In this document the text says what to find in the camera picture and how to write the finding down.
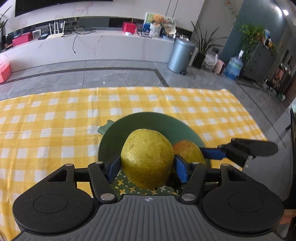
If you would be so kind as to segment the red-yellow apple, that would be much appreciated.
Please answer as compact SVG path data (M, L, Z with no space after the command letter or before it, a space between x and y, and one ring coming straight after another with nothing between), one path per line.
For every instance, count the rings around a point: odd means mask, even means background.
M205 158L200 148L191 141L179 141L173 145L173 149L176 155L180 155L188 163L199 162L202 164L206 164Z

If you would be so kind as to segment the yellow-green pear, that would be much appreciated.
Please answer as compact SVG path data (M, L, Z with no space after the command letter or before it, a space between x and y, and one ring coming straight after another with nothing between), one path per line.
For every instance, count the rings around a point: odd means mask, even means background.
M121 150L121 168L142 189L157 189L167 182L174 163L170 141L160 132L145 128L133 131Z

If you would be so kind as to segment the green colander bowl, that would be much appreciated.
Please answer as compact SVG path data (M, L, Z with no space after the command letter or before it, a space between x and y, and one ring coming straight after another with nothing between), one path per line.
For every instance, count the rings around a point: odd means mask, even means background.
M201 138L185 123L161 113L141 112L117 121L108 120L98 128L102 135L98 160L123 160L112 182L115 193L128 195L173 194L173 146L189 141L204 147Z

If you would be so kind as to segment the yellow checkered tablecloth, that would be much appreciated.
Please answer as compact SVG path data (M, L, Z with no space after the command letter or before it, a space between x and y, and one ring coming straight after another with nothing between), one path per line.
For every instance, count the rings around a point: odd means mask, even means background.
M14 200L60 166L97 157L98 128L140 112L164 113L193 129L203 145L263 140L255 120L228 90L110 87L27 95L1 102L1 240L19 229Z

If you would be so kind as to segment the grey drawer cabinet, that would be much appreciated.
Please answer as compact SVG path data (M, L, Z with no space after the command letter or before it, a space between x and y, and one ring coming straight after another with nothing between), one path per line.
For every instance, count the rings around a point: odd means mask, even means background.
M250 61L245 64L242 77L260 84L266 80L276 58L262 43L250 54Z

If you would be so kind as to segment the blue water jug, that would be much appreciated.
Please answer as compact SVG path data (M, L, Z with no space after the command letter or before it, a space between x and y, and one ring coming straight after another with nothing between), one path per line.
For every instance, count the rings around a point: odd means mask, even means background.
M238 56L230 58L227 66L224 69L224 74L227 78L235 80L243 67L243 57L244 51L240 50Z

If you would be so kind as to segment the pink stool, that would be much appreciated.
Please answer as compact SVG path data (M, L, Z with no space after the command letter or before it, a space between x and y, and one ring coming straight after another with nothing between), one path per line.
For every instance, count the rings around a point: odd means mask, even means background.
M224 67L225 67L225 63L222 60L218 59L213 69L213 72L217 75L220 75L223 72Z

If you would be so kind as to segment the white plastic bag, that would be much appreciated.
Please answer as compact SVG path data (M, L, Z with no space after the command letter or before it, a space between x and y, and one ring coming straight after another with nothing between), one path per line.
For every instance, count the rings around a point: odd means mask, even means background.
M209 71L213 71L217 62L218 62L217 54L216 55L206 54L205 59L203 60L203 63L202 63L202 68Z

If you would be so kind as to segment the grey metal trash can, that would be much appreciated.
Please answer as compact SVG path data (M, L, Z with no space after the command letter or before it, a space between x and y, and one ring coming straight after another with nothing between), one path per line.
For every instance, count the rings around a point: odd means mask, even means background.
M191 41L175 39L167 68L174 73L185 75L195 49L196 46Z

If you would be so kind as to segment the potted long-leaf plant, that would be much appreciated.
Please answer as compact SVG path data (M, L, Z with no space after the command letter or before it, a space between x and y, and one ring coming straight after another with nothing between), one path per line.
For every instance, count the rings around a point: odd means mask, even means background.
M217 27L209 36L208 31L203 35L200 24L197 22L195 25L191 22L194 32L197 35L197 39L192 37L192 42L196 45L198 52L196 57L194 58L193 65L194 67L201 69L202 63L206 57L207 51L212 47L223 47L221 44L216 44L218 40L224 40L228 37L215 37L215 33L218 31L219 27Z

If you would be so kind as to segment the green vine plant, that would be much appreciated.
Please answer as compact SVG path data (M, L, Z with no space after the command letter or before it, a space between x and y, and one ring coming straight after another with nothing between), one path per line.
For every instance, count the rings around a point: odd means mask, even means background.
M240 31L243 33L241 42L241 48L244 51L243 61L248 63L250 54L264 37L264 28L262 25L243 24L240 26Z

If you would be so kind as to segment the white marble tv bench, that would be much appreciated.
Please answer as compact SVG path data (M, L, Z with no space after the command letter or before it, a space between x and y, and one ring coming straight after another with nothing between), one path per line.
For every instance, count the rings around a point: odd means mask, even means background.
M32 40L1 53L16 72L36 66L85 60L134 60L166 63L174 43L161 38L96 31L55 39Z

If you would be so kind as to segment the teddy bear bouquet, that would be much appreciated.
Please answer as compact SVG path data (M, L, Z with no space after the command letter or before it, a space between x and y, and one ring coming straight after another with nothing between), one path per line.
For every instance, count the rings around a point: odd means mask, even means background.
M174 38L176 22L174 18L147 12L140 32L152 38Z

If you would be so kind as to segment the pink storage box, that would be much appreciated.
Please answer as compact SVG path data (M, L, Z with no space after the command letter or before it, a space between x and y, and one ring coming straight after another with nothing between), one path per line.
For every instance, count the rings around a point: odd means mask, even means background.
M7 61L0 62L0 83L5 82L11 75L10 63Z

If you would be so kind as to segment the white wifi router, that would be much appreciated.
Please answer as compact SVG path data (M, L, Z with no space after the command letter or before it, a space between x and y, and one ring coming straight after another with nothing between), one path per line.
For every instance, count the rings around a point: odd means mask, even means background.
M54 22L53 25L49 24L49 35L47 39L55 39L64 36L65 21L63 23Z

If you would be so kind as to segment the red box on shelf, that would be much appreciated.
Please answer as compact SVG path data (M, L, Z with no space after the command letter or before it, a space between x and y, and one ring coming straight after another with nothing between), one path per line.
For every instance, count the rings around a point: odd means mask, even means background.
M132 22L123 22L122 31L133 35L137 32L137 25Z

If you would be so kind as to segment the small white clock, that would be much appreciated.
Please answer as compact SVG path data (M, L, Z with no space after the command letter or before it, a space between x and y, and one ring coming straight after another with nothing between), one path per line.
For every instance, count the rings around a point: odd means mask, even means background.
M38 39L39 37L41 37L42 35L42 31L41 30L34 30L32 32L32 38L33 39Z

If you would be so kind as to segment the magenta flat box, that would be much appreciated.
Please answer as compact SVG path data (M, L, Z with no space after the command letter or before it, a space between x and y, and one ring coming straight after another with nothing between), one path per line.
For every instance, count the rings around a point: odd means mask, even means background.
M32 40L32 33L28 32L28 33L19 35L18 37L14 38L12 40L12 44L13 44L13 46L17 46L17 45L27 43L27 42L29 42L31 40Z

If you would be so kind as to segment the black television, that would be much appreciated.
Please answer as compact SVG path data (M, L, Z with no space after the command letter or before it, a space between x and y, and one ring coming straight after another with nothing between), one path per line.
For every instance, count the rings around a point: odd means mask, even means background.
M23 14L17 10L16 1L8 1L8 3L13 8L15 20L18 21L24 19L31 22L45 22L81 16L119 16L116 3L113 1L80 1L56 4Z

